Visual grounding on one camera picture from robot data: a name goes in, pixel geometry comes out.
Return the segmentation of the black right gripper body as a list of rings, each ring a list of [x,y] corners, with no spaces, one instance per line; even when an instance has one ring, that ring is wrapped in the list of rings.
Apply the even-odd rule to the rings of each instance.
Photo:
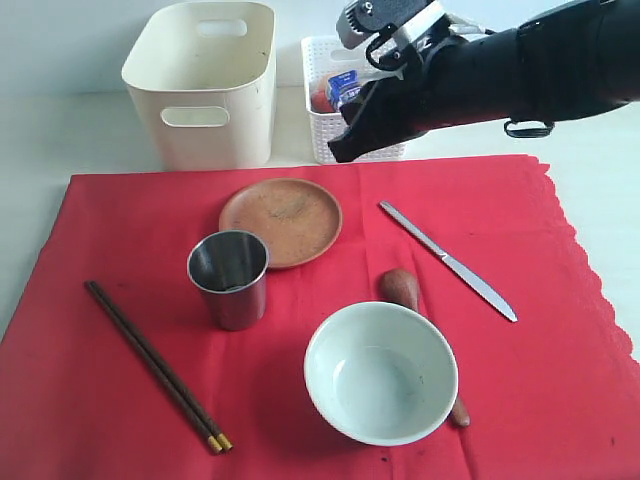
[[[340,108],[345,130],[369,131],[396,145],[430,130],[478,122],[479,46],[478,40],[448,37],[413,57],[401,77],[367,82]]]

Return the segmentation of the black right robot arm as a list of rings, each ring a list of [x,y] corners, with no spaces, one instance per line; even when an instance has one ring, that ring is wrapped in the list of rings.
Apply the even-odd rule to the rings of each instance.
[[[354,1],[336,29],[382,72],[340,107],[346,129],[328,144],[340,163],[492,120],[512,138],[541,138],[639,98],[635,1],[570,1],[499,32],[437,1]]]

